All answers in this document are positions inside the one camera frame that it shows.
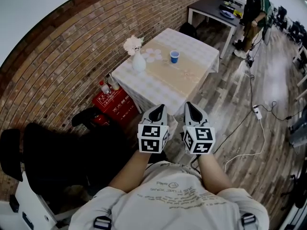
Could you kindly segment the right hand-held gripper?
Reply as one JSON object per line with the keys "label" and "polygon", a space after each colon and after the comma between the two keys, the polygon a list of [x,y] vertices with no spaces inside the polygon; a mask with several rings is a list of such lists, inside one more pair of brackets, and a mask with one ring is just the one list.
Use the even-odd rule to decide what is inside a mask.
{"label": "right hand-held gripper", "polygon": [[184,122],[182,140],[185,150],[190,154],[210,154],[214,146],[214,128],[209,124],[207,113],[186,102]]}

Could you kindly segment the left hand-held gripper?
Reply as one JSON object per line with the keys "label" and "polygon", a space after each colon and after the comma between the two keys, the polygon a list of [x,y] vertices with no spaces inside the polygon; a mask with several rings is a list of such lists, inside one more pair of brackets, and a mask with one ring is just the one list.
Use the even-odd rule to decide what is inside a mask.
{"label": "left hand-held gripper", "polygon": [[168,136],[167,107],[160,104],[144,112],[143,120],[138,124],[139,151],[160,154],[168,141]]}

